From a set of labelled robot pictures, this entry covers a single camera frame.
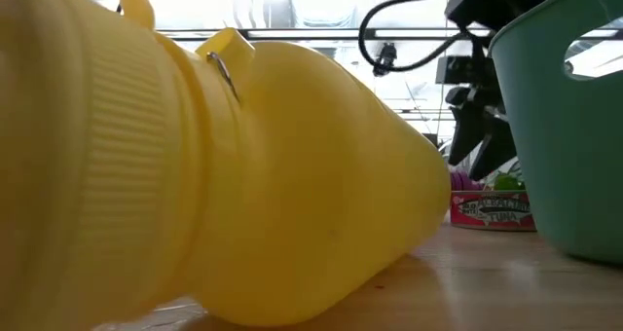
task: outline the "red box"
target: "red box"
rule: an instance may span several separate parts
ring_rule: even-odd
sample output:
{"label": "red box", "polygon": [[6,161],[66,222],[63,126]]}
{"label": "red box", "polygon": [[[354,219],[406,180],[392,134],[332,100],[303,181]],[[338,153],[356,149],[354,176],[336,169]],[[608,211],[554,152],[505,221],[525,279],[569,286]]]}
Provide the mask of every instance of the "red box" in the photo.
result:
{"label": "red box", "polygon": [[525,191],[453,191],[450,223],[484,230],[536,230]]}

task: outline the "teal plastic bin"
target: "teal plastic bin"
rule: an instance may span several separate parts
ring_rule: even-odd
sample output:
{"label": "teal plastic bin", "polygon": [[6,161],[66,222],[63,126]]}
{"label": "teal plastic bin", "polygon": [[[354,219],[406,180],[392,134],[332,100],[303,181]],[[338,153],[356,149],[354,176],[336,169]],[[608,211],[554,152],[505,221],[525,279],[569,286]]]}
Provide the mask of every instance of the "teal plastic bin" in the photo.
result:
{"label": "teal plastic bin", "polygon": [[568,46],[623,0],[548,0],[491,50],[536,228],[566,253],[623,264],[623,72],[565,72]]}

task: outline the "table surface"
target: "table surface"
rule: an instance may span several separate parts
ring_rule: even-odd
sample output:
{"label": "table surface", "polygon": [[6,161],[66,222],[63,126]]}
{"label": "table surface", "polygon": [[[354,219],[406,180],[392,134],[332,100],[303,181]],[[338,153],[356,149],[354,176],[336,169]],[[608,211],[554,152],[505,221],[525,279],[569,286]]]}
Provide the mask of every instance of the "table surface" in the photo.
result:
{"label": "table surface", "polygon": [[[190,299],[97,331],[250,331]],[[623,270],[571,259],[536,233],[443,226],[321,316],[279,331],[623,330]]]}

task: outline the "yellow container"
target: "yellow container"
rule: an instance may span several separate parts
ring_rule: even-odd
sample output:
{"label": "yellow container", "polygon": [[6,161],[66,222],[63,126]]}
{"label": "yellow container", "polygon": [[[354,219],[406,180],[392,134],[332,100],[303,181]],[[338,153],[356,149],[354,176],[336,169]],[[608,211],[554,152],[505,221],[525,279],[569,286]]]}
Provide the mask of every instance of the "yellow container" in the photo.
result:
{"label": "yellow container", "polygon": [[0,0],[3,328],[182,295],[295,323],[434,233],[441,156],[340,65],[233,29],[187,53],[122,4]]}

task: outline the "metal clip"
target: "metal clip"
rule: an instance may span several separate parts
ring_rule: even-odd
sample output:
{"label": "metal clip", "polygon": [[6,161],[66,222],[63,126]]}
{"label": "metal clip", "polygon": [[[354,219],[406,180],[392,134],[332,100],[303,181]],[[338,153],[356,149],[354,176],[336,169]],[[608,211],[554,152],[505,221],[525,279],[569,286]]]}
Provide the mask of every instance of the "metal clip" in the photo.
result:
{"label": "metal clip", "polygon": [[232,89],[232,92],[234,93],[234,97],[236,98],[238,103],[240,103],[238,93],[236,92],[236,88],[234,88],[234,83],[232,83],[232,76],[230,75],[230,72],[227,70],[227,66],[225,65],[225,62],[221,59],[221,57],[217,53],[207,53],[206,59],[207,61],[210,61],[211,59],[216,61],[216,65],[218,66],[218,70],[221,72],[221,76],[223,76],[223,79],[225,79],[225,82],[227,83],[227,85],[229,85],[230,88]]}

